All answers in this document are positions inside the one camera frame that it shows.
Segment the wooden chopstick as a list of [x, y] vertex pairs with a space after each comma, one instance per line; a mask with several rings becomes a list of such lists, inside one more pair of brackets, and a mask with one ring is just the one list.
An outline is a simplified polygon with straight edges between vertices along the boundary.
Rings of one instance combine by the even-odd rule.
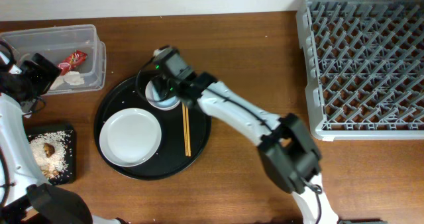
[[190, 151], [188, 146], [188, 136], [187, 136], [186, 107], [183, 103], [182, 103], [182, 119], [183, 119], [183, 128], [184, 128], [185, 155], [190, 156]]
[[188, 136], [188, 146], [189, 146], [189, 151], [190, 151], [190, 156], [191, 156], [191, 139], [190, 139], [190, 129], [189, 129], [189, 111], [188, 108], [185, 106], [186, 108], [186, 123], [187, 123], [187, 136]]

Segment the white bowl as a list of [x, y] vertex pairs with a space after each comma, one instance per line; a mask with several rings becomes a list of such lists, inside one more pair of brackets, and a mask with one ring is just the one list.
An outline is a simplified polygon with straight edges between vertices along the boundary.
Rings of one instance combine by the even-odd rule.
[[149, 81], [145, 88], [145, 98], [148, 100], [151, 106], [162, 110], [169, 111], [176, 108], [180, 104], [180, 100], [177, 97], [171, 97], [164, 101], [160, 101], [160, 97], [152, 81]]

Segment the white tissue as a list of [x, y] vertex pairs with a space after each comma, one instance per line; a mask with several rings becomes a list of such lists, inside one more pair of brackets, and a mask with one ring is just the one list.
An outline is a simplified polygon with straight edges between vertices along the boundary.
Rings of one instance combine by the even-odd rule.
[[50, 90], [57, 89], [60, 85], [67, 83], [69, 85], [82, 85], [85, 83], [84, 78], [77, 71], [70, 71], [63, 76], [56, 78], [54, 83], [50, 86]]

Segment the red snack wrapper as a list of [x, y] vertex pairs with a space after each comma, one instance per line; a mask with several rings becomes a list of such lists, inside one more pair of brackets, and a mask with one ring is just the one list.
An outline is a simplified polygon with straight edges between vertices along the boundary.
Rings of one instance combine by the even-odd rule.
[[76, 50], [70, 54], [65, 60], [58, 64], [58, 67], [61, 69], [61, 76], [66, 75], [70, 70], [78, 67], [87, 59], [88, 54], [80, 50]]

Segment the white plate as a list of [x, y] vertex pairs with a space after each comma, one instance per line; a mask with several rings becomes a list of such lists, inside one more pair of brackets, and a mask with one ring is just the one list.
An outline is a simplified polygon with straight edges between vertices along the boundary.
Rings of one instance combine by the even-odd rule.
[[110, 163], [133, 167], [156, 154], [162, 128], [155, 116], [139, 108], [123, 109], [106, 120], [99, 135], [101, 154]]

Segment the brown food scrap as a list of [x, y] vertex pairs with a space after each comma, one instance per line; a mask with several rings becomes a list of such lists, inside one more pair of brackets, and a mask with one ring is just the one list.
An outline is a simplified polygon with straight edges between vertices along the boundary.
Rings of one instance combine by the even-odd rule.
[[54, 146], [49, 143], [44, 143], [43, 149], [47, 158], [50, 158], [56, 152]]

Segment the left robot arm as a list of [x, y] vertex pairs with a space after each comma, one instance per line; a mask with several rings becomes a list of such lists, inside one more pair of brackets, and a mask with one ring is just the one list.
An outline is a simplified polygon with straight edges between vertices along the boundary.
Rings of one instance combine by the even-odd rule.
[[74, 192], [53, 186], [36, 163], [23, 126], [22, 103], [45, 94], [61, 70], [36, 53], [10, 71], [15, 59], [1, 67], [1, 167], [4, 183], [2, 223], [122, 223], [120, 218], [93, 215]]

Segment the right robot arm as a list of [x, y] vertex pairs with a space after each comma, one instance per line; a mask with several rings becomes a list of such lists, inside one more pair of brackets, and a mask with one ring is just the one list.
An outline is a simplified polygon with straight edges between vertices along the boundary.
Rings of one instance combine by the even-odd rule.
[[323, 188], [322, 154], [298, 116], [269, 113], [208, 73], [184, 79], [160, 74], [153, 90], [161, 99], [177, 97], [244, 135], [256, 147], [267, 177], [292, 195], [304, 223], [338, 223]]

